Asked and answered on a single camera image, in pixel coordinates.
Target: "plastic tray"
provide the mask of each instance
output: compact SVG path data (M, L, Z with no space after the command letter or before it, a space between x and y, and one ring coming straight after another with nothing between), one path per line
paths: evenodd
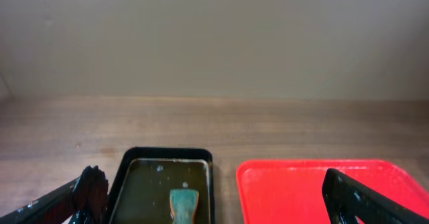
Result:
M429 218L429 194L405 170L383 160L251 160L237 170L245 223L329 224L322 197L328 168Z
M214 186L213 186L213 162L212 162L212 155L209 151L203 150L203 149L194 149L194 148L131 148L128 150L121 161L121 165L119 166L118 172L116 174L115 180L113 181L112 189L109 193L109 200L107 203L107 210L105 213L105 216L103 217L102 224L111 224L114 223L112 221L112 217L114 217L115 214L115 207L120 201L120 195L121 195L121 189L124 187L125 179L127 178L127 172L132 165L132 163L138 159L145 158L145 159L151 159L151 160L175 160L178 163L181 160L204 160L208 163L208 176L202 178L201 181L207 181L208 182L208 199L209 199L209 214L208 214L208 220L205 222L199 222L199 223L207 223L207 224L215 224L215 196L214 196ZM141 192L146 192L147 194L153 194L153 189L144 188L138 193L136 193L137 198L136 205L141 205L142 213L149 212L148 210L145 210L145 207L142 202L140 201L143 197L140 197L139 194ZM127 217L129 221L127 223L138 223L142 222L142 219L137 216L129 216Z

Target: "black tray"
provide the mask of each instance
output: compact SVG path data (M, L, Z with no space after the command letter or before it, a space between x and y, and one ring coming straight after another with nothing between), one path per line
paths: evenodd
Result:
M215 224L215 196L213 185L212 155L204 149L193 148L132 148L128 150L121 161L112 189L109 193L107 210L102 223L109 224L115 214L115 206L119 200L122 186L127 177L127 171L130 165L141 158L161 159L161 160L204 160L208 164L208 210L210 224Z

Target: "wooden table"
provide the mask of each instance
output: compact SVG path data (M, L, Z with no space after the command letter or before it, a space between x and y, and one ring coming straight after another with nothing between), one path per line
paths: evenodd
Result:
M0 215L99 165L113 181L133 146L206 148L218 223L242 223L250 159L380 158L429 188L429 103L58 97L0 103Z

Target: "green sponge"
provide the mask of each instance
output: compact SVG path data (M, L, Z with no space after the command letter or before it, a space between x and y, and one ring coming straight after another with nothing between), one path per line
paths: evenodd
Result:
M192 189L174 189L170 191L170 208L173 224L193 224L198 206L198 191Z

